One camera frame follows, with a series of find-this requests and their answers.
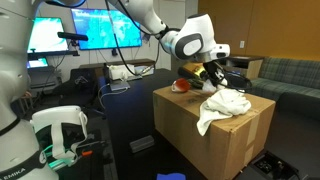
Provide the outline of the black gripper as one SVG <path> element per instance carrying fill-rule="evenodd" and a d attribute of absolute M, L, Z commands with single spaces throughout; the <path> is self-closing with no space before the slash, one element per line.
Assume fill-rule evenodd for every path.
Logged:
<path fill-rule="evenodd" d="M 204 64 L 207 72 L 206 77 L 216 89 L 228 88 L 228 81 L 225 78 L 225 70 L 217 61 L 211 61 Z"/>

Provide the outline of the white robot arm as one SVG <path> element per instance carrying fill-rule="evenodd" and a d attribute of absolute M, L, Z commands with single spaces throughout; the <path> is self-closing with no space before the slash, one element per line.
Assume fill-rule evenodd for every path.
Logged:
<path fill-rule="evenodd" d="M 208 14 L 194 14 L 181 29 L 170 28 L 156 14 L 153 0 L 105 0 L 131 20 L 141 24 L 160 42 L 163 50 L 179 60 L 202 62 L 207 79 L 216 89 L 228 85 L 223 68 L 217 59 L 230 55 L 228 44 L 218 44 Z"/>

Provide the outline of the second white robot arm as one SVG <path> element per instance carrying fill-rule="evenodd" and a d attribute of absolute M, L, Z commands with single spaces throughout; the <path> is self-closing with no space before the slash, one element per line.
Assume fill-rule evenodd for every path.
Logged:
<path fill-rule="evenodd" d="M 11 104 L 28 89 L 27 48 L 43 0 L 0 0 L 0 170 L 2 179 L 59 180 L 46 162 L 33 126 Z"/>

